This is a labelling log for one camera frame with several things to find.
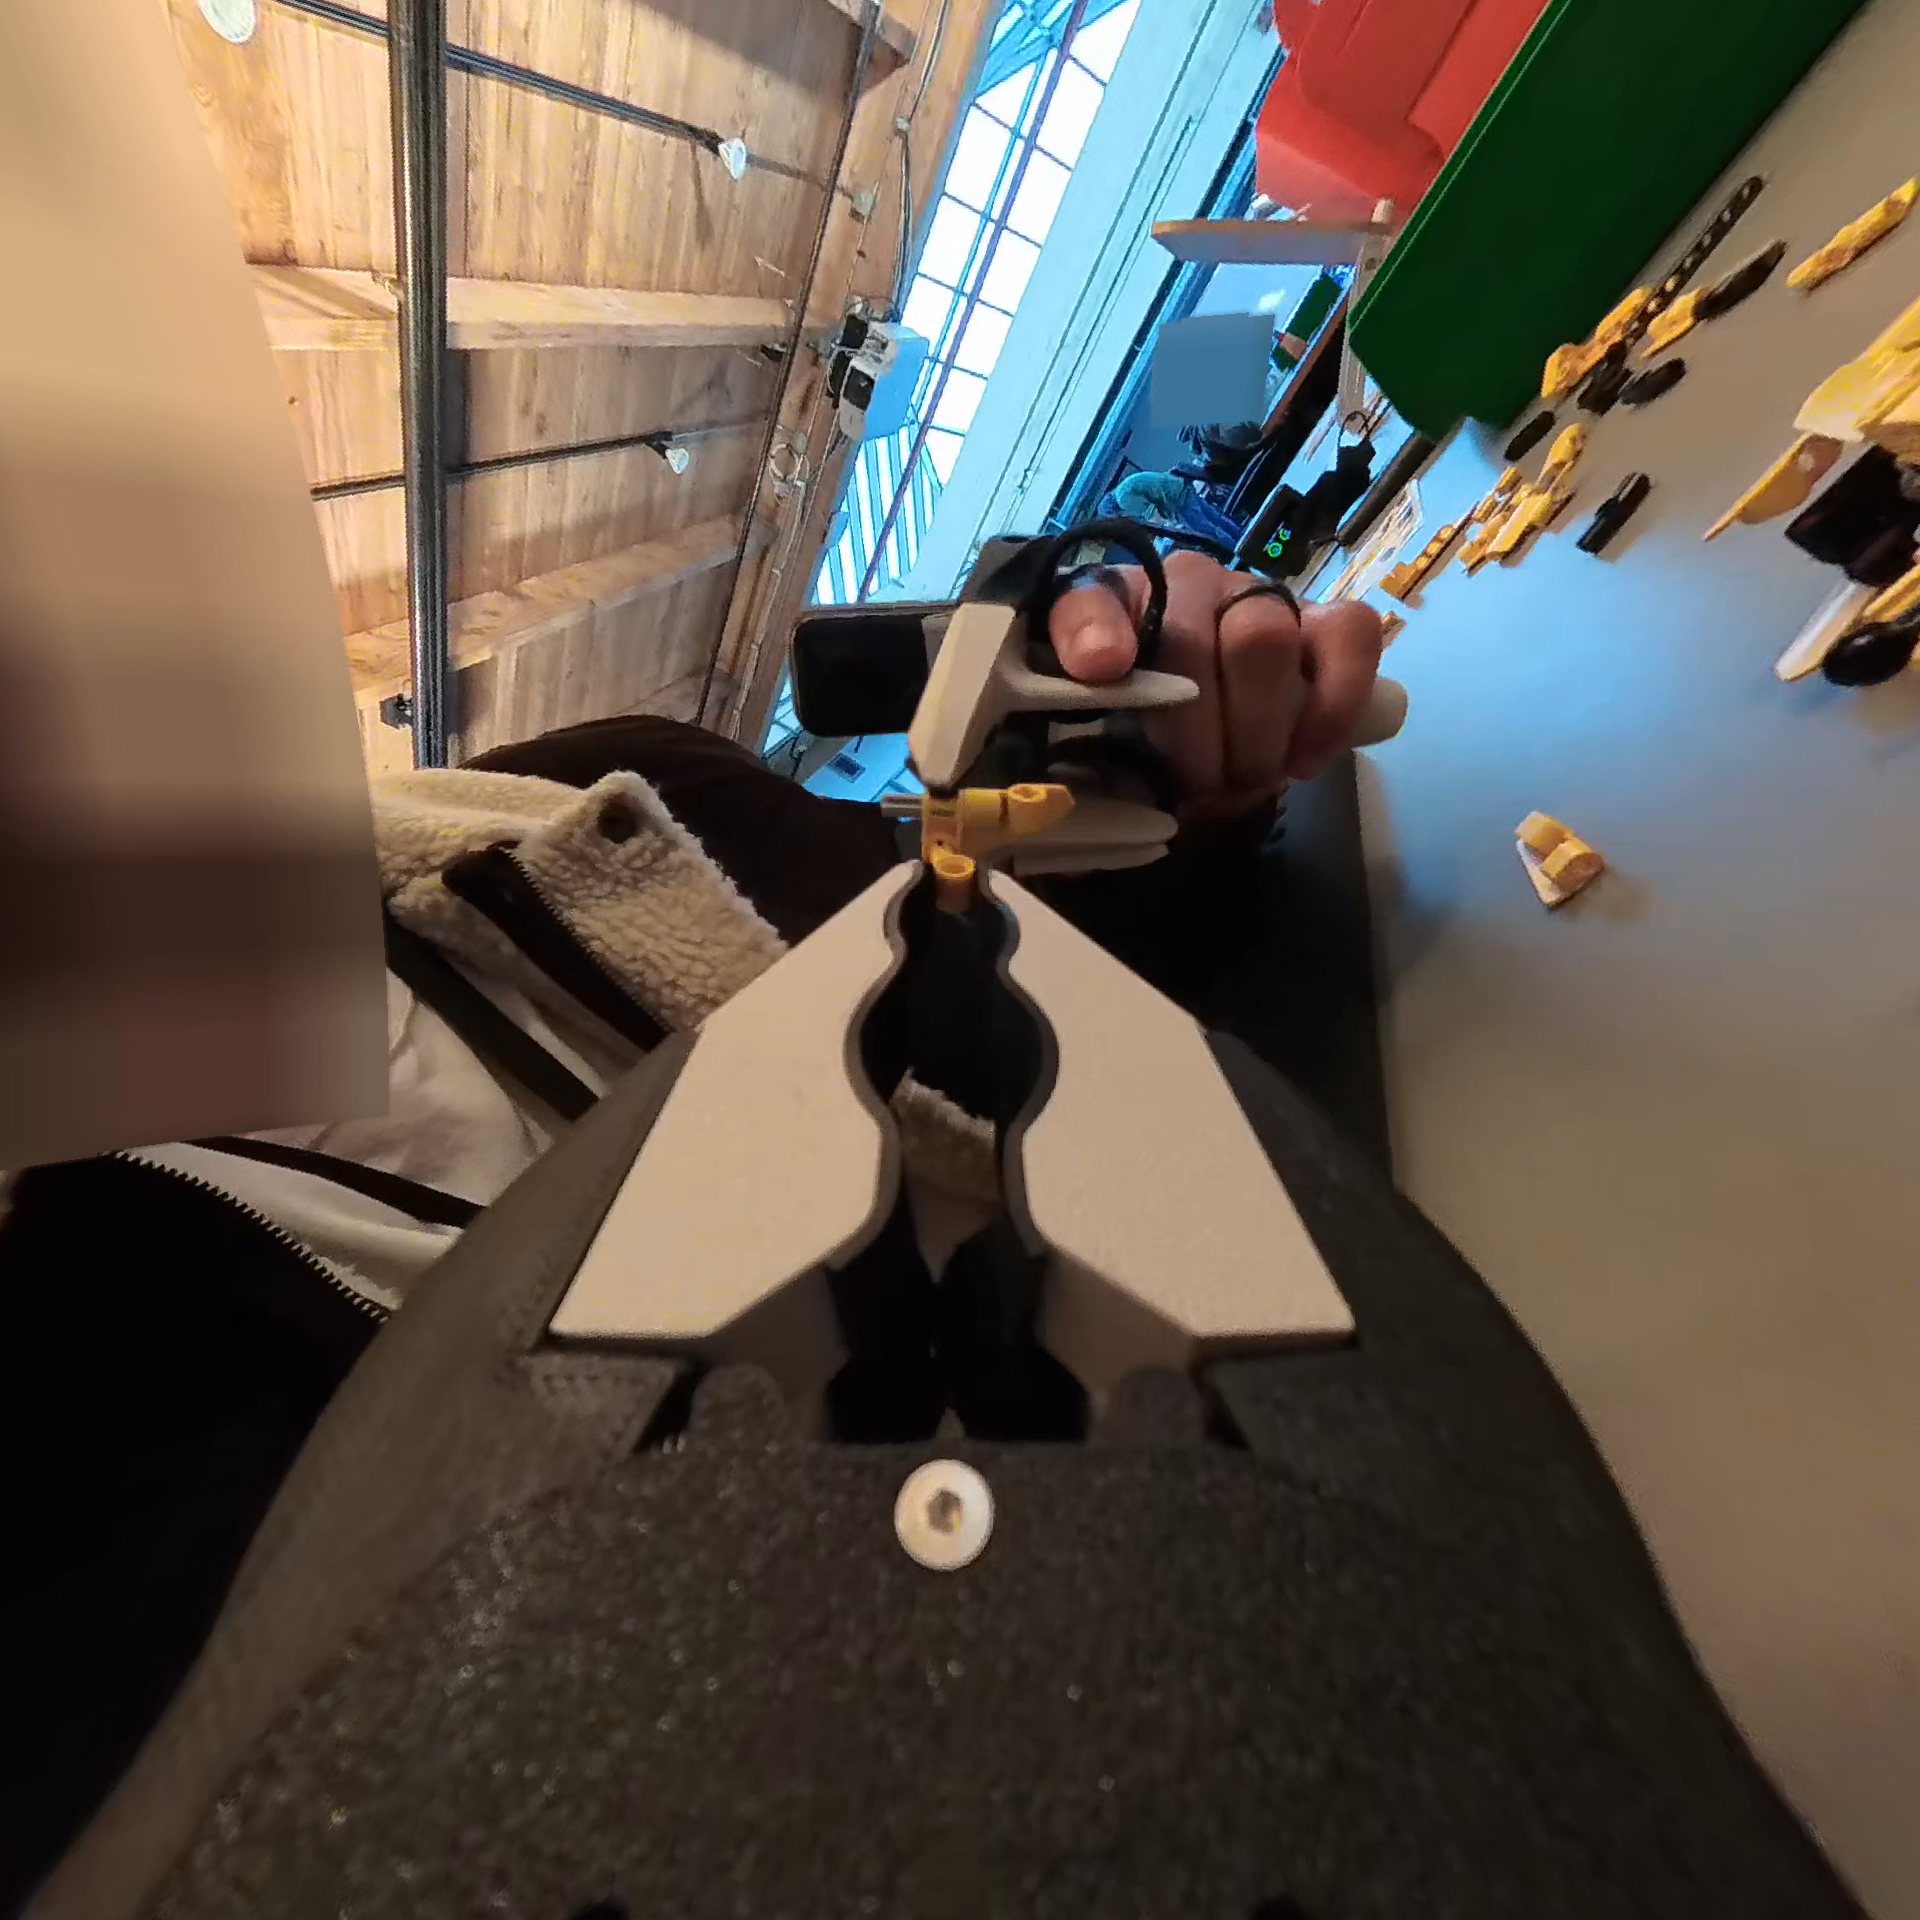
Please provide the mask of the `person's left hand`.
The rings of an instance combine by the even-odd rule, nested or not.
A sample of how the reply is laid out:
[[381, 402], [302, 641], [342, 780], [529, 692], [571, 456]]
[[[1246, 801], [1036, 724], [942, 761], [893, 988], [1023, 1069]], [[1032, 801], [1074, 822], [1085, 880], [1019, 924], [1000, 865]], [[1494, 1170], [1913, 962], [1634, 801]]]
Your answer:
[[1377, 663], [1384, 614], [1368, 599], [1293, 599], [1281, 582], [1169, 552], [1158, 669], [1195, 692], [1074, 735], [1052, 761], [1111, 801], [1168, 805], [1177, 830], [1270, 830], [1298, 780], [1357, 747]]

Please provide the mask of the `white shirt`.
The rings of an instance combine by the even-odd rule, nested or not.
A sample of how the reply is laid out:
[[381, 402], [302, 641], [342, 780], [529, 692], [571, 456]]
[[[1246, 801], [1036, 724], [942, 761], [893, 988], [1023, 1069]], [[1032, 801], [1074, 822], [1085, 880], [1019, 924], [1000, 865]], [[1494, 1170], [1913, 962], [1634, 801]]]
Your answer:
[[113, 1195], [179, 1248], [247, 1271], [241, 1291], [364, 1329], [660, 1043], [658, 1021], [480, 977], [381, 924], [390, 1104], [286, 1130], [113, 1154]]

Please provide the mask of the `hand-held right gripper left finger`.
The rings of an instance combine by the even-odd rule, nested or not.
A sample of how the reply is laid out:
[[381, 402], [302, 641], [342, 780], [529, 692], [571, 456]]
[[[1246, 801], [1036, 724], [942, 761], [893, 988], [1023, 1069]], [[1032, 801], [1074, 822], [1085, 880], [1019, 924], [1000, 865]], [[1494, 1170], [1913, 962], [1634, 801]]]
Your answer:
[[932, 1436], [932, 1366], [871, 1271], [846, 1264], [902, 1210], [902, 1125], [859, 1063], [893, 988], [918, 862], [886, 865], [820, 932], [712, 1008], [642, 1125], [576, 1256], [551, 1342], [571, 1355], [753, 1366], [834, 1436]]

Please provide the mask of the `yellow angled toy piece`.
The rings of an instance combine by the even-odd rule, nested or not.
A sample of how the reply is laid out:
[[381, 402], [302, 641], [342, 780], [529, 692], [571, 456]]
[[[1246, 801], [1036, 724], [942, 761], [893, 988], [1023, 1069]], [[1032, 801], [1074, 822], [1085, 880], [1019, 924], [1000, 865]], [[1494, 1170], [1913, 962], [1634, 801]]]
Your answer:
[[918, 854], [988, 862], [1013, 843], [1032, 843], [1074, 816], [1067, 780], [1013, 780], [1013, 788], [945, 788], [918, 791]]

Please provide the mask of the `long yellow toy piece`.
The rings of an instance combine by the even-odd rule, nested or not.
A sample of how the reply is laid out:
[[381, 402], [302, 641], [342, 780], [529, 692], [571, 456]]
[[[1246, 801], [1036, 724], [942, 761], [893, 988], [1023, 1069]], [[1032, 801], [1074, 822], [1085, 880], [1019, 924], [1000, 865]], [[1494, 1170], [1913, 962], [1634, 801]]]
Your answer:
[[1598, 871], [1606, 871], [1606, 862], [1540, 805], [1520, 816], [1514, 862], [1540, 909], [1571, 909]]

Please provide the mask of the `grey desk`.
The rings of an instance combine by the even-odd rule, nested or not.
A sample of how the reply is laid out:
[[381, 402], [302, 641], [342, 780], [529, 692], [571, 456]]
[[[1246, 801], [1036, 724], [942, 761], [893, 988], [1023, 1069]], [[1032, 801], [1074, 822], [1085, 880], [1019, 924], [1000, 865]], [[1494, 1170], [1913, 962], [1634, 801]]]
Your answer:
[[[1520, 1314], [1666, 1577], [1745, 1750], [1869, 1911], [1913, 1911], [1913, 678], [1776, 679], [1835, 596], [1782, 522], [1704, 528], [1809, 392], [1913, 301], [1913, 214], [1817, 294], [1787, 272], [1913, 177], [1913, 6], [1857, 6], [1660, 237], [1760, 199], [1692, 272], [1782, 272], [1590, 422], [1514, 565], [1449, 554], [1387, 641], [1410, 724], [1366, 769], [1405, 1189]], [[1461, 417], [1417, 528], [1514, 422]], [[1576, 539], [1649, 467], [1601, 552]], [[1540, 805], [1606, 871], [1540, 909]]]

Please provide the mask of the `green folding board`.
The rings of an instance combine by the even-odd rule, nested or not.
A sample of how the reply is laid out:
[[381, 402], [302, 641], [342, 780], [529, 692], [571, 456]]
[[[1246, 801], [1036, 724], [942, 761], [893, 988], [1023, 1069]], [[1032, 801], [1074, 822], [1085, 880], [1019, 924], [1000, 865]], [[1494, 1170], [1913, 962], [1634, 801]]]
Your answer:
[[1556, 0], [1353, 301], [1417, 437], [1506, 422], [1803, 86], [1856, 0]]

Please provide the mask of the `yellow toy brick car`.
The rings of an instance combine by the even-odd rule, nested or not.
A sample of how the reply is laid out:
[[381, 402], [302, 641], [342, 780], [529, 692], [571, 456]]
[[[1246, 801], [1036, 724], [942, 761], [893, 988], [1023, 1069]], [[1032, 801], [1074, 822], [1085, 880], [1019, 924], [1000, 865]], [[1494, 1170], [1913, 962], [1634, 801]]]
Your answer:
[[1795, 444], [1704, 528], [1782, 522], [1835, 596], [1776, 655], [1776, 679], [1878, 691], [1920, 655], [1920, 301], [1894, 314], [1795, 410]]

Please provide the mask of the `red folding bin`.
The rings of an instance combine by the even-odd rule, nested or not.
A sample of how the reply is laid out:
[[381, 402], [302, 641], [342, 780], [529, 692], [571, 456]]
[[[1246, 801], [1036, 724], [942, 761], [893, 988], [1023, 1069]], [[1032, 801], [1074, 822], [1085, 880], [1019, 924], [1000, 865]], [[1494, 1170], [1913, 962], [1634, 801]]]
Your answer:
[[1281, 214], [1410, 214], [1540, 0], [1270, 0], [1275, 71], [1255, 105], [1250, 194]]

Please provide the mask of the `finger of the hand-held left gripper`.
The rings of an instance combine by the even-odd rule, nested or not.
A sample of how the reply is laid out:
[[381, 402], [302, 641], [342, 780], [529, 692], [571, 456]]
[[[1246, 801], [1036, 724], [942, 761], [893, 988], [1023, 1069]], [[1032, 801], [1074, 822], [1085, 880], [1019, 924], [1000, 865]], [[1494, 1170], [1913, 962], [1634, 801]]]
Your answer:
[[1169, 837], [1177, 822], [1158, 805], [1074, 805], [1067, 822], [1019, 837], [1003, 871], [1128, 871], [1168, 862]]
[[957, 599], [906, 724], [906, 761], [928, 791], [957, 791], [1003, 724], [1099, 727], [1111, 714], [1158, 714], [1192, 703], [1195, 679], [1168, 669], [1131, 669], [1117, 679], [1074, 679], [1062, 669], [1032, 669], [1023, 609]]

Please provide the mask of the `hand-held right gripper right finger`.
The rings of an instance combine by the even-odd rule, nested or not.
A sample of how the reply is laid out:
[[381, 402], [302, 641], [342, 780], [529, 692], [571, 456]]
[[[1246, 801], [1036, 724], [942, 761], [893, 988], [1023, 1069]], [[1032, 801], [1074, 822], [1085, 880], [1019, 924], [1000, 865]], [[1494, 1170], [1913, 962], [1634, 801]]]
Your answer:
[[1213, 1034], [1003, 871], [973, 962], [1000, 1215], [957, 1243], [957, 1433], [1078, 1445], [1145, 1373], [1353, 1342]]

